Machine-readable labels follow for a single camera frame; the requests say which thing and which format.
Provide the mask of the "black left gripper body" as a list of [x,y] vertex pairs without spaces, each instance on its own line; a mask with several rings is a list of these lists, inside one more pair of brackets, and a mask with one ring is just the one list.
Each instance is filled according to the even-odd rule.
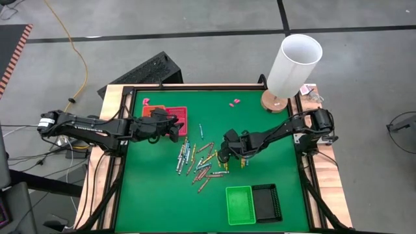
[[170,121],[178,121],[178,117],[168,114],[164,109],[156,108],[150,116],[132,118],[129,126],[130,140],[140,142],[147,140],[150,144],[156,144],[161,137],[169,136]]

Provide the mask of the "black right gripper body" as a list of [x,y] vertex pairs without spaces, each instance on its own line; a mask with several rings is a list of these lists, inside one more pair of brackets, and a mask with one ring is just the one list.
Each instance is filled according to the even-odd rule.
[[251,159],[261,151],[262,134],[258,132],[244,132],[237,137],[237,141],[231,143],[231,150],[235,155],[244,159]]

